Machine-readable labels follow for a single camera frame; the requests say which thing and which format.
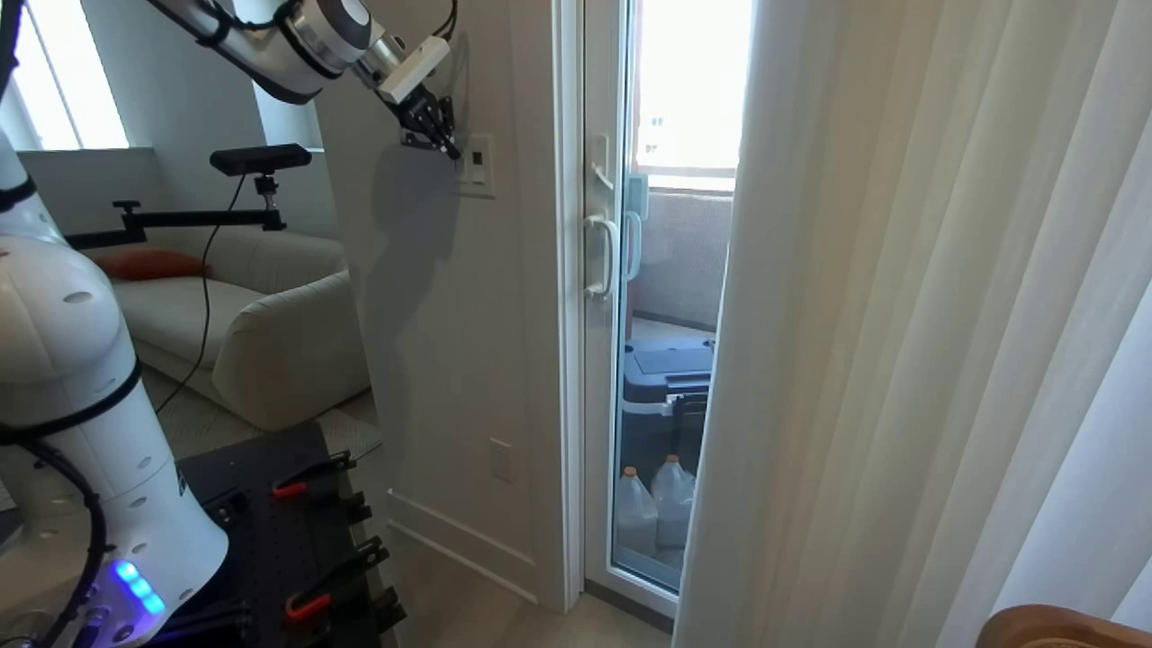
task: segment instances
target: baseboard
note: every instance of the baseboard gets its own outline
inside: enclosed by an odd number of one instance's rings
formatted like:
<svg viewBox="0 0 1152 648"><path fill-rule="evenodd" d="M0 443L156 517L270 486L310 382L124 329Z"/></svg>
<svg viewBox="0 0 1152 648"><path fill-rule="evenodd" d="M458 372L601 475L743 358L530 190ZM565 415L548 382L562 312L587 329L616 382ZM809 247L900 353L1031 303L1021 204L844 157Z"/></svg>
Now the baseboard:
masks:
<svg viewBox="0 0 1152 648"><path fill-rule="evenodd" d="M385 503L385 517L396 533L484 574L486 581L509 586L510 595L527 597L527 601L539 601L536 597L536 563L470 527L460 527L458 517L426 509L416 502L407 502L402 495L389 495Z"/></svg>

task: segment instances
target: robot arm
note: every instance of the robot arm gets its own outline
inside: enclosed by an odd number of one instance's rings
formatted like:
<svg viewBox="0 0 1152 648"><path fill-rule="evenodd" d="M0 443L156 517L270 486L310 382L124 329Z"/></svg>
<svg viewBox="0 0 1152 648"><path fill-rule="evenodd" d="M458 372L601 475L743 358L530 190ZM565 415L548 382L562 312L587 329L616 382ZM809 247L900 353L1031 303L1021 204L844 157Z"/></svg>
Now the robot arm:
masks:
<svg viewBox="0 0 1152 648"><path fill-rule="evenodd" d="M413 53L400 53L359 0L286 0L270 22L240 22L217 0L150 0L202 46L218 51L266 94L305 103L342 71L374 89L407 132L460 157L448 100L426 79L449 53L444 35L430 35Z"/></svg>

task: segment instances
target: white curtain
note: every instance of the white curtain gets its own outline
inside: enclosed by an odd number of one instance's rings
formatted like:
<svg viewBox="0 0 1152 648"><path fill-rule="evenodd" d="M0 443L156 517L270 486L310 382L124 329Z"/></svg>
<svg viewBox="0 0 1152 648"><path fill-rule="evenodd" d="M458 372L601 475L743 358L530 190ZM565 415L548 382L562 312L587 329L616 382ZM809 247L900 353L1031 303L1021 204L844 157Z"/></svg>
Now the white curtain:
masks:
<svg viewBox="0 0 1152 648"><path fill-rule="evenodd" d="M678 646L1152 631L1150 114L1150 0L762 0Z"/></svg>

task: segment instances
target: tile floor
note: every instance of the tile floor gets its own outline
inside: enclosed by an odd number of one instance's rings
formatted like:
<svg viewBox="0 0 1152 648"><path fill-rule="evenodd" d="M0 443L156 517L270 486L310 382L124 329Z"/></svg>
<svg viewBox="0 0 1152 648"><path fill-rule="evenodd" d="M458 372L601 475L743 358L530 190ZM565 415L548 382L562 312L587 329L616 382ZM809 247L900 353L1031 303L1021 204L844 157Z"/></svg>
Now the tile floor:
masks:
<svg viewBox="0 0 1152 648"><path fill-rule="evenodd" d="M146 393L167 396L169 382L146 375ZM198 399L194 393L175 396L162 409L162 424L175 459L209 453L229 443L257 438L262 432L229 419L226 409ZM353 399L320 419L332 451L353 451L359 459L356 481L367 502L383 496L383 479L370 469L378 459L374 407ZM391 558L383 567L383 583L400 591L407 623L400 623L383 646L385 648L664 648L671 635L582 595L572 612L553 612L522 601L492 581L449 563L448 556L374 523Z"/></svg>

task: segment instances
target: wall outlet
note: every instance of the wall outlet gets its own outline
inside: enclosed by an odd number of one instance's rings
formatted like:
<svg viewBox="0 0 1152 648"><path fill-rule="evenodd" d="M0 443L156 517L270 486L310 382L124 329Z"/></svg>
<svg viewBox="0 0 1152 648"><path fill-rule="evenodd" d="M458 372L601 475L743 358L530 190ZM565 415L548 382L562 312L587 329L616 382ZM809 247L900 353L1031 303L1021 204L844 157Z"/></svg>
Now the wall outlet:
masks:
<svg viewBox="0 0 1152 648"><path fill-rule="evenodd" d="M491 475L516 486L516 443L491 437Z"/></svg>
<svg viewBox="0 0 1152 648"><path fill-rule="evenodd" d="M460 136L460 196L496 198L496 142L491 132Z"/></svg>

